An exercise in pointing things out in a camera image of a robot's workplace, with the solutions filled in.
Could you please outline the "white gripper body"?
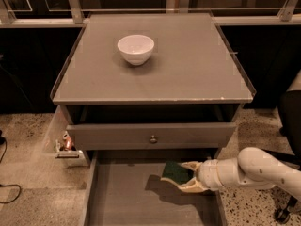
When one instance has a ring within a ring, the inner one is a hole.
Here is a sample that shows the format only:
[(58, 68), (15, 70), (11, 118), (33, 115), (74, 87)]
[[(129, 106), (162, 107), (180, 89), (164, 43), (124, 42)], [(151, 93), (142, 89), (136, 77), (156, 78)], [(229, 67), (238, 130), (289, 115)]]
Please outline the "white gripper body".
[(198, 179), (201, 184), (208, 190), (217, 191), (224, 186), (222, 185), (217, 171), (218, 160), (206, 160), (198, 169)]

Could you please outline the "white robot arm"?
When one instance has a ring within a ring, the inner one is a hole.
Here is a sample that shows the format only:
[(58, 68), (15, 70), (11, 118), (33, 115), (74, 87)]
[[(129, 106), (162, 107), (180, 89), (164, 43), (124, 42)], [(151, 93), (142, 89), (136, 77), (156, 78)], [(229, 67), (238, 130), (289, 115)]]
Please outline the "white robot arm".
[(228, 187), (270, 189), (277, 186), (301, 200), (301, 172), (254, 147), (244, 148), (230, 159), (168, 161), (161, 180), (184, 193), (218, 191)]

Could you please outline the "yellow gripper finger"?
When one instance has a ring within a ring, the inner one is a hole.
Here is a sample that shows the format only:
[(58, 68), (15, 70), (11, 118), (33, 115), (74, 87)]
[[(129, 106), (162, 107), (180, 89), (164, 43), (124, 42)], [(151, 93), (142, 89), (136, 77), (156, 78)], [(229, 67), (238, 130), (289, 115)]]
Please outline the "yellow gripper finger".
[(191, 171), (197, 171), (201, 165), (202, 163), (198, 161), (183, 162), (180, 164), (181, 167)]
[(169, 182), (169, 183), (173, 184), (181, 192), (184, 192), (184, 193), (202, 193), (202, 192), (208, 190), (208, 187), (204, 186), (201, 182), (197, 181), (195, 178), (192, 178), (187, 183), (184, 183), (181, 185), (176, 183), (172, 179), (169, 179), (166, 177), (161, 178), (161, 181)]

